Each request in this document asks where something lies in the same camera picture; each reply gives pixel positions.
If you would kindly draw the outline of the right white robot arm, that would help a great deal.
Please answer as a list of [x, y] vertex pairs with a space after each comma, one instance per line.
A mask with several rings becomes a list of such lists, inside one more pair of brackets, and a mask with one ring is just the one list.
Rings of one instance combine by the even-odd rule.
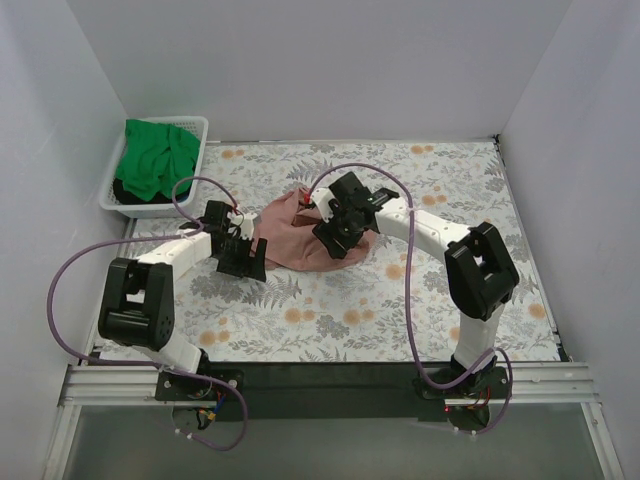
[[387, 235], [419, 249], [445, 268], [450, 297], [460, 314], [459, 339], [451, 357], [452, 379], [436, 382], [424, 367], [420, 377], [431, 388], [455, 389], [475, 397], [489, 384], [498, 348], [501, 315], [520, 281], [498, 229], [483, 222], [472, 227], [452, 223], [415, 207], [408, 189], [366, 188], [353, 172], [329, 187], [313, 185], [305, 198], [321, 215], [314, 235], [333, 259], [343, 259], [367, 231]]

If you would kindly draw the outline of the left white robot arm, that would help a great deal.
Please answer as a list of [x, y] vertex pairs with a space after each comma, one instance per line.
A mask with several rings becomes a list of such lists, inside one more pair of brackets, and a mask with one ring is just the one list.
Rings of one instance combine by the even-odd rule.
[[134, 259], [114, 259], [106, 276], [99, 335], [137, 350], [158, 366], [181, 370], [180, 390], [193, 400], [205, 398], [213, 377], [201, 367], [204, 351], [175, 326], [174, 286], [210, 258], [217, 261], [219, 273], [264, 282], [268, 240], [255, 236], [255, 219], [227, 203], [210, 201], [203, 216], [179, 227], [176, 238]]

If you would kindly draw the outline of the pink t-shirt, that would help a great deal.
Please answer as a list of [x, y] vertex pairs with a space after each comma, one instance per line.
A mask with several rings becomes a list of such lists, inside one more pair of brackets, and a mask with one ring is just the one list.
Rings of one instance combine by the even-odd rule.
[[344, 259], [332, 259], [313, 234], [322, 221], [316, 209], [305, 207], [306, 188], [296, 188], [269, 203], [256, 217], [254, 242], [267, 240], [265, 268], [286, 268], [298, 272], [329, 272], [363, 261], [374, 246], [376, 233], [367, 231]]

